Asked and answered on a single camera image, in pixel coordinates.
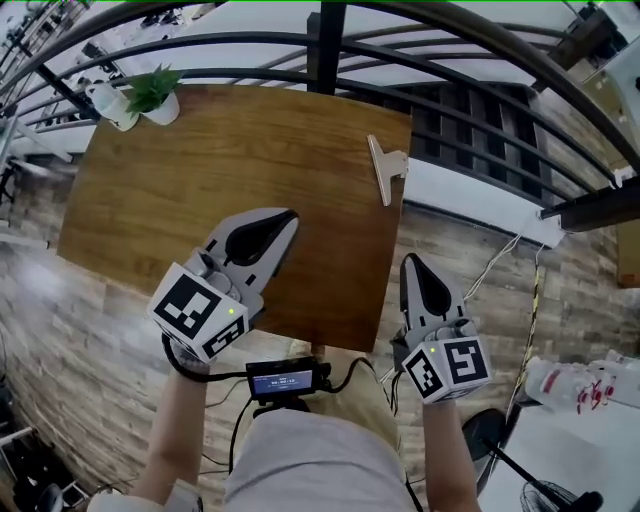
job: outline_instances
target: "water bottle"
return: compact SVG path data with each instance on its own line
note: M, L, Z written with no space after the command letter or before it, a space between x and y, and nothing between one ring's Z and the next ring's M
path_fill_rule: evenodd
M591 410L597 379L579 367L532 357L527 364L524 389L527 395L554 411Z
M108 119L118 130L126 132L138 122L140 114L132 115L127 112L129 100L109 84L91 84L85 89L85 93L100 115Z
M604 366L597 363L591 363L587 367L587 371L597 379L592 396L594 408L598 405L607 405L616 390L616 377L609 373Z
M619 354L615 350L609 350L607 352L607 357L605 361L612 361L614 363L618 363L625 368L629 368L631 370L640 370L640 359L634 359L633 357L623 356Z

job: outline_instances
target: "display screen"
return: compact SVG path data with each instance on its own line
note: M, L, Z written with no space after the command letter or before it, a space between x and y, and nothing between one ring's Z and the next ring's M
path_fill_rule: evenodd
M303 372L259 375L253 377L253 389L256 395L266 395L281 391L296 391L311 387L313 370Z

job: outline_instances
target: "table top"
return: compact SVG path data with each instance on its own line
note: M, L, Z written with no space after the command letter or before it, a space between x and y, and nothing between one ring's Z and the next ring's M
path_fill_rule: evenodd
M58 254L152 294L225 217L286 207L300 217L257 328L370 351L404 180L382 205L367 143L408 152L410 117L271 87L185 85L169 126L99 123L78 171Z

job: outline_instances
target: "wood plank flooring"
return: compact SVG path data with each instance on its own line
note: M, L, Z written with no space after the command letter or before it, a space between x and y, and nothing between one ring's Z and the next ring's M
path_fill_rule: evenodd
M140 471L154 411L169 366L158 330L146 317L147 298L55 256L72 178L22 179L12 225L52 242L38 251L0 244L0 333L9 381L26 422L53 441L88 490L134 478ZM450 271L466 290L509 237L415 208L404 208L378 339L377 371L391 367L388 340L401 326L398 266L410 251ZM463 416L504 408L529 331L534 255L520 244L494 266L470 300L487 340L494 382L460 400ZM613 229L568 235L541 255L541 299L535 352L548 358L594 359L615 348L634 353L640 336L640 292L615 284ZM282 358L291 340L253 332L223 353L217 370L257 358ZM233 382L209 386L221 400ZM246 386L207 412L206 454L226 461L231 431L246 401ZM423 476L421 414L416 394L401 380L398 422L410 478ZM222 466L204 460L202 471ZM201 477L208 510L221 510L224 473ZM424 482L415 486L424 499Z

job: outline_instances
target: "red label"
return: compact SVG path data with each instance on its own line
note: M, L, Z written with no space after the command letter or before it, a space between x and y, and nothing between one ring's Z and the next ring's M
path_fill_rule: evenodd
M554 370L553 372L551 372L551 374L547 377L547 380L544 383L544 386L542 387L542 392L543 393L549 393L549 391L551 391L551 387L553 386L553 383L556 381L556 379L558 378L558 375L560 375L560 371L561 370Z

